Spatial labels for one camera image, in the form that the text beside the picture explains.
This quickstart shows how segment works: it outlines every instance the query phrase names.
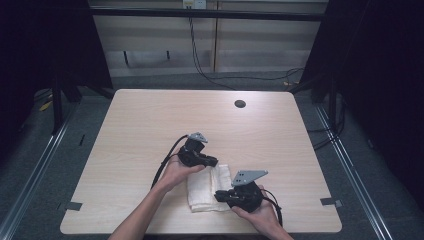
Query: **metal rail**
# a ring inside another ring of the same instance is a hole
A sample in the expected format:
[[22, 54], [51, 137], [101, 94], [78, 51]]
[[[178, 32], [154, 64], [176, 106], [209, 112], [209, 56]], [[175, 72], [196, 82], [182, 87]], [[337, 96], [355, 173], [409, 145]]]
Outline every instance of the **metal rail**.
[[77, 109], [76, 103], [71, 105], [68, 117], [63, 123], [62, 127], [57, 131], [55, 135], [52, 135], [49, 143], [47, 144], [43, 154], [38, 160], [37, 165], [35, 166], [31, 176], [26, 182], [24, 188], [13, 204], [12, 208], [7, 213], [4, 221], [0, 226], [0, 240], [10, 240], [12, 239], [15, 231], [22, 220], [22, 217], [27, 210], [32, 197], [35, 194], [38, 186], [41, 183], [41, 180], [53, 158], [54, 153], [56, 152], [57, 147], [62, 141], [63, 136], [68, 128], [69, 120], [72, 118], [74, 112]]
[[209, 9], [173, 9], [173, 8], [135, 8], [91, 6], [90, 8], [68, 7], [31, 7], [34, 11], [46, 13], [89, 14], [97, 16], [134, 16], [134, 17], [180, 17], [180, 18], [222, 18], [251, 20], [281, 20], [320, 22], [327, 18], [324, 13], [290, 13], [290, 12], [254, 12]]
[[[318, 116], [321, 120], [322, 125], [330, 129], [331, 124], [329, 123], [329, 118], [327, 113], [324, 110], [322, 105], [316, 107]], [[374, 204], [374, 201], [371, 199], [371, 196], [368, 194], [367, 189], [365, 188], [364, 183], [361, 180], [358, 172], [355, 169], [355, 165], [349, 157], [349, 154], [346, 151], [342, 141], [337, 137], [331, 130], [327, 131], [328, 137], [334, 139], [331, 141], [333, 148], [339, 157], [340, 163], [343, 166], [343, 169], [346, 172], [347, 177], [349, 178], [350, 183], [356, 193], [356, 196], [359, 198], [362, 207], [364, 208], [365, 214], [367, 215], [371, 226], [374, 228], [374, 231], [381, 240], [392, 240], [393, 237], [390, 234], [390, 231], [384, 221], [384, 218], [380, 214], [380, 211]]]

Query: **white cloth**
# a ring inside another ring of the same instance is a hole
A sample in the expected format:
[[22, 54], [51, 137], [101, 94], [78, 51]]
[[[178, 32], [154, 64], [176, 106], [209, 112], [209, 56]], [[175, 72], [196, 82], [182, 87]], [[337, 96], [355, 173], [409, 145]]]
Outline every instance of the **white cloth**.
[[215, 199], [215, 191], [231, 188], [228, 165], [206, 167], [187, 178], [188, 205], [192, 212], [228, 211], [227, 203]]

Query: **black device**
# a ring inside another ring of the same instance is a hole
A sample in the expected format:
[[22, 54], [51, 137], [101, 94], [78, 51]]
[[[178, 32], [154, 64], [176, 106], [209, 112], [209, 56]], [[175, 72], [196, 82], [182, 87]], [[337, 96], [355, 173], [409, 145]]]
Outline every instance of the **black device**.
[[205, 167], [216, 166], [218, 159], [200, 153], [205, 147], [202, 142], [207, 143], [208, 141], [199, 132], [188, 136], [184, 146], [182, 146], [178, 152], [178, 156], [184, 165], [187, 167], [193, 167], [196, 165], [204, 165]]
[[228, 206], [238, 206], [246, 212], [253, 212], [261, 206], [263, 195], [255, 182], [237, 186], [228, 191], [218, 190], [215, 192], [218, 202], [227, 202]]
[[202, 142], [204, 143], [208, 142], [208, 140], [200, 132], [196, 132], [190, 135], [184, 135], [180, 137], [177, 140], [177, 142], [175, 142], [174, 146], [172, 146], [168, 155], [166, 155], [165, 159], [162, 161], [158, 171], [156, 172], [155, 178], [153, 179], [151, 188], [153, 188], [153, 186], [159, 180], [159, 177], [163, 169], [165, 168], [169, 159], [173, 156], [172, 153], [174, 152], [175, 147], [184, 138], [188, 138], [184, 146], [180, 148], [178, 153], [174, 154], [174, 155], [178, 155], [178, 157], [180, 158], [181, 162], [184, 165], [186, 165], [187, 167], [193, 167], [196, 165], [204, 165], [205, 167], [206, 166], [215, 167], [216, 164], [218, 164], [218, 159], [216, 159], [215, 157], [207, 156], [203, 153], [200, 153], [205, 147], [205, 145], [203, 145]]
[[277, 212], [278, 221], [280, 225], [283, 225], [283, 218], [281, 214], [281, 208], [278, 206], [277, 200], [274, 195], [270, 193], [275, 201], [272, 201], [268, 197], [265, 197], [262, 194], [262, 189], [256, 185], [256, 179], [268, 174], [268, 171], [260, 170], [260, 171], [239, 171], [234, 178], [231, 185], [234, 189], [229, 190], [218, 190], [215, 192], [215, 199], [218, 202], [226, 202], [228, 206], [240, 207], [246, 212], [254, 212], [261, 206], [262, 200], [267, 200], [274, 205], [275, 210]]

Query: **wooden table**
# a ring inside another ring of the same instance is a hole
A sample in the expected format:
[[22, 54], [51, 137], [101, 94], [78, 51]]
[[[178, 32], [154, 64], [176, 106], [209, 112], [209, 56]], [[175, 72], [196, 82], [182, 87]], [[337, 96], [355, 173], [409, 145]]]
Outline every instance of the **wooden table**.
[[[235, 106], [236, 100], [246, 103]], [[238, 170], [268, 170], [258, 179], [274, 193], [288, 232], [338, 232], [341, 223], [293, 95], [282, 92], [119, 90], [112, 101], [72, 202], [65, 234], [111, 233], [150, 189], [175, 141], [201, 132], [202, 153]], [[151, 234], [256, 233], [231, 211], [191, 213], [186, 183], [169, 192]]]

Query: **forearm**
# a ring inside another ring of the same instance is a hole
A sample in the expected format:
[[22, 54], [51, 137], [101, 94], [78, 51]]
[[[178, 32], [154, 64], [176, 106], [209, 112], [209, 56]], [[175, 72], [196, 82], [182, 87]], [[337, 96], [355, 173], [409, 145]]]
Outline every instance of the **forearm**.
[[109, 239], [142, 239], [166, 193], [167, 188], [158, 182]]
[[272, 227], [272, 229], [263, 234], [271, 240], [293, 240], [287, 231], [280, 225]]

